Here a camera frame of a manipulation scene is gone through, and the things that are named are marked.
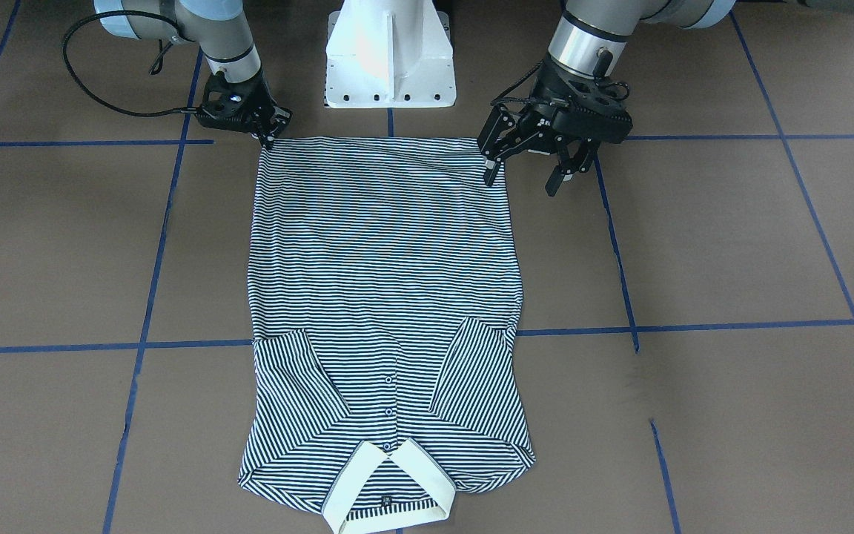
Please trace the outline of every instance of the black cable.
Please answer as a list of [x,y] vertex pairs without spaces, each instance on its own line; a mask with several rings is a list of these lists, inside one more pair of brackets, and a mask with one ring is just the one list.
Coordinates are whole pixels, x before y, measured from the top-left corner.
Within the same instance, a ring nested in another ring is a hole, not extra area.
[[[81,30],[86,24],[90,24],[94,21],[101,20],[107,17],[116,17],[116,16],[135,16],[135,17],[146,17],[155,20],[159,20],[165,22],[173,27],[176,30],[176,34],[179,35],[180,39],[184,41],[190,41],[187,39],[183,33],[181,33],[179,26],[176,26],[176,21],[170,20],[169,18],[159,15],[156,13],[149,13],[149,11],[136,11],[136,10],[116,10],[116,11],[105,11],[104,13],[95,13],[88,17],[82,18],[80,21],[72,24],[71,27],[68,28],[67,33],[64,34],[64,38],[62,38],[62,58],[64,58],[64,67],[68,69],[68,74],[71,75],[71,79],[78,84],[78,87],[81,88],[82,91],[85,92],[86,95],[91,97],[92,100],[98,102],[100,105],[104,105],[105,108],[113,109],[118,113],[123,113],[124,115],[130,115],[131,117],[163,117],[164,115],[173,115],[175,113],[188,113],[193,114],[196,113],[196,108],[171,108],[165,109],[165,111],[154,111],[150,113],[142,113],[139,111],[129,111],[129,109],[118,108],[118,106],[111,104],[111,102],[105,101],[98,95],[91,92],[90,89],[85,87],[85,83],[81,81],[81,78],[78,77],[78,74],[75,73],[74,68],[71,67],[71,61],[68,60],[68,42],[71,41],[71,37],[77,33],[78,30]],[[163,54],[166,52],[165,48],[160,48],[160,54],[157,56],[157,60],[162,62]]]
[[157,39],[156,45],[159,47],[159,54],[156,55],[156,59],[153,60],[152,64],[150,64],[150,70],[147,71],[147,74],[150,74],[151,76],[156,76],[163,71],[163,56],[170,51],[170,48],[173,48],[173,42],[168,41],[167,45],[164,47],[163,40]]
[[[626,100],[631,95],[631,85],[628,85],[626,82],[611,82],[611,84],[599,85],[598,88],[602,89],[602,92],[608,98],[610,98],[612,100],[617,100],[618,102]],[[624,94],[621,94],[621,95],[610,94],[609,92],[606,92],[604,90],[607,88],[623,88]]]
[[519,97],[514,97],[514,96],[504,96],[504,97],[500,97],[500,98],[497,98],[496,100],[492,101],[492,104],[493,105],[497,105],[497,104],[524,104],[524,105],[525,104],[542,104],[542,105],[560,106],[559,104],[567,104],[567,102],[566,101],[553,102],[553,101],[546,100],[544,98],[537,98],[537,97],[532,97],[532,96],[526,97],[526,98],[519,98]]
[[489,105],[498,104],[498,101],[500,101],[503,97],[505,97],[505,95],[512,93],[513,89],[518,88],[519,85],[522,85],[524,81],[529,80],[529,76],[536,74],[536,70],[539,70],[539,67],[541,67],[542,64],[543,64],[543,62],[539,61],[539,63],[537,63],[533,68],[531,68],[531,70],[529,70],[529,72],[526,72],[526,74],[523,74],[523,77],[519,78],[519,80],[517,82],[515,82],[515,84],[509,85],[509,87],[506,88],[505,91],[499,93],[499,95],[496,98],[492,99],[492,102],[490,102]]

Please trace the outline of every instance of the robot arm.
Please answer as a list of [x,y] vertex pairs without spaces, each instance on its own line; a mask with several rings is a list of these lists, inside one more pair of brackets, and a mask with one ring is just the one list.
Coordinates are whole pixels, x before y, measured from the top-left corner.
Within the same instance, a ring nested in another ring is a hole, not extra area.
[[[808,7],[854,13],[854,0],[787,0]],[[546,182],[554,196],[576,172],[589,171],[603,142],[619,143],[631,131],[624,99],[628,87],[608,76],[638,22],[683,28],[718,23],[735,0],[567,0],[549,53],[519,82],[492,101],[477,138],[487,158],[485,180],[492,185],[502,162],[529,150],[558,154]],[[506,96],[536,73],[529,97]],[[507,104],[522,104],[519,112]]]
[[[291,112],[271,97],[242,0],[94,0],[94,7],[114,35],[168,47],[199,44],[213,72],[194,111],[200,125],[251,133],[267,148],[288,125]],[[121,10],[162,15],[176,27],[139,14],[111,15]]]

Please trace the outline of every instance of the navy and white striped shirt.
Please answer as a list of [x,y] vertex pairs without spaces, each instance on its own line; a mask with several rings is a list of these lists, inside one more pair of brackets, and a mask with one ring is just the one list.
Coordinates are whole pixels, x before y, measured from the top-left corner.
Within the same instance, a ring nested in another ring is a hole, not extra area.
[[505,180],[472,139],[279,139],[248,299],[256,415],[239,483],[336,534],[446,519],[532,466]]

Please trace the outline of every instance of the polo shirt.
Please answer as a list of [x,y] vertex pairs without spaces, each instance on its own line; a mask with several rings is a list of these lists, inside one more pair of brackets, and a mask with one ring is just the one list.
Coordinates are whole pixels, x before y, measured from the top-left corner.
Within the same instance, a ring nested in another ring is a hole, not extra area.
[[458,491],[532,466],[509,204],[483,170],[473,139],[279,139],[262,152],[241,487],[363,534],[444,520]]

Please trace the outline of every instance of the garment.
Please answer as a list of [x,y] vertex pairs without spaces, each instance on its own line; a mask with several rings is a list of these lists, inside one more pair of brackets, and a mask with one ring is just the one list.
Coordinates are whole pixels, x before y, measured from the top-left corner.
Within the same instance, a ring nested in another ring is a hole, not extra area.
[[336,534],[446,519],[534,462],[512,375],[522,283],[505,180],[472,139],[279,139],[248,299],[239,483]]

